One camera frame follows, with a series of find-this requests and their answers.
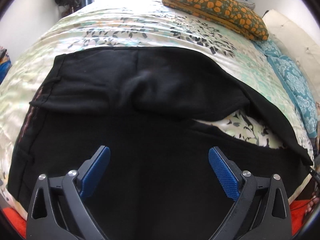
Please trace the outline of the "black pants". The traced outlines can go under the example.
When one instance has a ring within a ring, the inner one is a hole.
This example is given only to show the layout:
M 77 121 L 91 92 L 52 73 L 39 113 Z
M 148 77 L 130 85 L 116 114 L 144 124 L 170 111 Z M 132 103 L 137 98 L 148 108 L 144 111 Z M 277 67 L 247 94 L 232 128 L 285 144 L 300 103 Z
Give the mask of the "black pants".
M 232 201 L 209 161 L 219 147 L 293 195 L 312 160 L 287 118 L 193 50 L 92 48 L 54 59 L 12 155 L 8 191 L 27 209 L 38 176 L 62 176 L 100 146 L 111 161 L 86 200 L 109 239 L 208 239 Z

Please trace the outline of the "teal patterned pillow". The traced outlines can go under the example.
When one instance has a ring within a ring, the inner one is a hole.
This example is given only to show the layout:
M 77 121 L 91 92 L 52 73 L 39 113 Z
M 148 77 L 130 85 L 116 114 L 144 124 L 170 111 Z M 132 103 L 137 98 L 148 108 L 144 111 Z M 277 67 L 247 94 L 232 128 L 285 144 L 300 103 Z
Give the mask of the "teal patterned pillow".
M 302 72 L 288 56 L 267 55 L 266 58 L 300 114 L 308 137 L 317 137 L 316 103 Z

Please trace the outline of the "pile of folded clothes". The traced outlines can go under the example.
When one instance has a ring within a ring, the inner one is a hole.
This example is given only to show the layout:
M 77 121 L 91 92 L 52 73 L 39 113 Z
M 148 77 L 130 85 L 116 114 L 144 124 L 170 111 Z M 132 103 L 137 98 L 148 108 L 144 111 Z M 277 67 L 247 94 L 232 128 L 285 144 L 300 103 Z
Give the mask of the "pile of folded clothes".
M 8 51 L 7 49 L 1 47 L 0 48 L 0 83 L 3 82 L 10 67 L 11 67 L 11 60 L 10 60 Z

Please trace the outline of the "cream padded headboard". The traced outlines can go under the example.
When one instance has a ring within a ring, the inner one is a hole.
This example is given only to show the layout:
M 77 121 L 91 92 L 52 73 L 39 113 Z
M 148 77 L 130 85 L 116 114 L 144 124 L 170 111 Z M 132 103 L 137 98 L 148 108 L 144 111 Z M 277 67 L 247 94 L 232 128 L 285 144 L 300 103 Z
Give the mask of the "cream padded headboard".
M 319 45 L 303 29 L 276 10 L 268 11 L 263 21 L 271 40 L 296 63 L 313 97 L 319 101 Z

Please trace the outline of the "checkered grey cushion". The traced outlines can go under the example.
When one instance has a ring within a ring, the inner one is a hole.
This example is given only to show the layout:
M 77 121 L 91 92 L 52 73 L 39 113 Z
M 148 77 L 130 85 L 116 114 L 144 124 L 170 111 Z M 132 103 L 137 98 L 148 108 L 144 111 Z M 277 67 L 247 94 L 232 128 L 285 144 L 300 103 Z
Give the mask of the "checkered grey cushion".
M 248 9 L 254 10 L 255 9 L 255 3 L 249 2 L 247 0 L 235 0 L 236 2 L 242 4 L 244 7 L 247 7 Z

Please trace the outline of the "floral bed cover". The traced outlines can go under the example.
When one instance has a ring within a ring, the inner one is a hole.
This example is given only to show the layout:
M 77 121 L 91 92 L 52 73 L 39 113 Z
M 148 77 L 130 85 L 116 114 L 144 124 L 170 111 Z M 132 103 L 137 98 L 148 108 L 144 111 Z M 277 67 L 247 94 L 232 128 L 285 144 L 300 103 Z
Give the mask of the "floral bed cover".
M 151 2 L 144 8 L 92 4 L 67 16 L 43 34 L 9 69 L 1 83 L 1 194 L 23 218 L 27 212 L 9 193 L 12 153 L 29 102 L 57 55 L 94 47 L 181 47 L 203 53 L 224 71 L 276 105 L 289 120 L 300 146 L 313 156 L 300 114 L 266 55 L 251 40 L 212 22 Z

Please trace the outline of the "orange floral folded quilt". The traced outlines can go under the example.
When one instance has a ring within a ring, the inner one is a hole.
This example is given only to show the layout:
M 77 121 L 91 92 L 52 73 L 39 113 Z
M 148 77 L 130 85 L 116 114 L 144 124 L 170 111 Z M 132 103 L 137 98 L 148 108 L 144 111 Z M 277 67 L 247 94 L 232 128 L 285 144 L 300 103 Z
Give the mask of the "orange floral folded quilt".
M 269 34 L 263 19 L 236 0 L 162 0 L 162 3 L 222 25 L 249 40 L 268 40 Z

